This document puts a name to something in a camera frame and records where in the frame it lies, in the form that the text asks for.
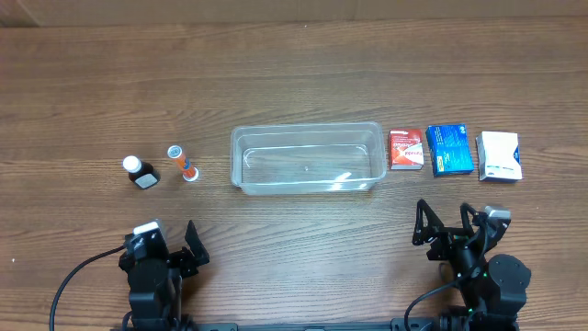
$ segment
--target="white bottle cap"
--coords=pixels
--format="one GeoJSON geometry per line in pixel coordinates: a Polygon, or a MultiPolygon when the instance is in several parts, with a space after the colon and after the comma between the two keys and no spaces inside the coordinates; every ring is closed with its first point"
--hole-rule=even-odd
{"type": "Polygon", "coordinates": [[[129,155],[122,160],[122,167],[134,174],[141,170],[141,160],[137,156],[129,155]]]}

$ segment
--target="red box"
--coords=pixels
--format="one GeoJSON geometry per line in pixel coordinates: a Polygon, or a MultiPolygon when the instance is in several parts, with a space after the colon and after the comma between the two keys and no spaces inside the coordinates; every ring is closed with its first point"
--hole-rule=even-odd
{"type": "Polygon", "coordinates": [[[390,169],[423,167],[423,135],[418,129],[390,130],[390,169]]]}

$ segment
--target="white and blue box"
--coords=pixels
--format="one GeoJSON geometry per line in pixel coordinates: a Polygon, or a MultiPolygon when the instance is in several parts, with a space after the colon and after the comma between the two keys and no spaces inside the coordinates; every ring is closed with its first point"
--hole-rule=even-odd
{"type": "Polygon", "coordinates": [[[523,179],[518,135],[483,131],[476,138],[480,158],[480,180],[514,182],[523,179]]]}
{"type": "Polygon", "coordinates": [[[474,163],[469,152],[466,124],[431,125],[426,130],[433,175],[469,174],[474,163]]]}

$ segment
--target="black bottle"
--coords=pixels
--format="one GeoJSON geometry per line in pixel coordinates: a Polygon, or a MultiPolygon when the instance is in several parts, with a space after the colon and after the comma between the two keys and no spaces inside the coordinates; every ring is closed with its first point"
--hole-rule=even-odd
{"type": "Polygon", "coordinates": [[[137,156],[127,156],[122,161],[122,167],[129,171],[129,179],[140,189],[150,188],[159,183],[159,173],[153,165],[142,162],[137,156]]]}

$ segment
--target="wooden table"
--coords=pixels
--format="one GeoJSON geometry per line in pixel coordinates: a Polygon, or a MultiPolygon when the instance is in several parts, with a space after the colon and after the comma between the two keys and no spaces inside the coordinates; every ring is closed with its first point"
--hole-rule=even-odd
{"type": "MultiPolygon", "coordinates": [[[[154,217],[179,248],[194,220],[210,263],[186,283],[200,323],[386,321],[441,284],[411,244],[416,201],[458,225],[466,200],[513,222],[497,253],[533,272],[524,330],[588,328],[588,18],[0,29],[0,330],[46,330],[81,261],[154,217]],[[520,135],[524,177],[389,172],[369,193],[250,197],[229,177],[239,125],[464,122],[520,135]],[[201,179],[165,155],[184,146],[201,179]],[[121,160],[162,181],[145,191],[121,160]]],[[[118,256],[84,268],[59,330],[104,330],[129,309],[118,256]]],[[[435,315],[449,291],[413,316],[435,315]]]]}

